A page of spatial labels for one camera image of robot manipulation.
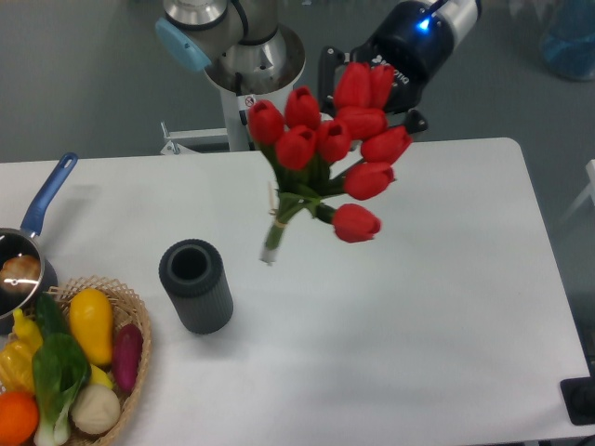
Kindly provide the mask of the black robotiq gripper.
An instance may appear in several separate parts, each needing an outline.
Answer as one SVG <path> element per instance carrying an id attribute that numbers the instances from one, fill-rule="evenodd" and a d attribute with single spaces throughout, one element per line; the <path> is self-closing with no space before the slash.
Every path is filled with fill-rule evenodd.
<path id="1" fill-rule="evenodd" d="M 429 128 L 427 118 L 412 109 L 423 89 L 454 51 L 454 32 L 440 10 L 445 1 L 401 1 L 372 35 L 352 51 L 325 46 L 318 61 L 317 98 L 321 112 L 335 112 L 335 91 L 351 61 L 371 67 L 390 65 L 393 83 L 384 111 L 389 127 L 401 126 L 415 136 Z"/>

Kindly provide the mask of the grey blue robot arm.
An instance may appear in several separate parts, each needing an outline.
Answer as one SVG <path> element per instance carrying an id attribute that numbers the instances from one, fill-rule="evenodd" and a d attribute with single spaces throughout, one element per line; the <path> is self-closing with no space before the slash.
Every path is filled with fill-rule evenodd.
<path id="1" fill-rule="evenodd" d="M 301 40 L 279 22 L 274 1 L 165 1 L 163 8 L 155 23 L 160 42 L 180 65 L 204 72 L 218 88 L 229 147 L 247 150 L 247 112 L 259 99 L 284 108 L 305 66 Z M 316 94 L 322 112 L 335 113 L 337 74 L 351 61 L 391 65 L 383 109 L 410 112 L 481 14 L 479 1 L 398 2 L 362 45 L 322 50 Z"/>

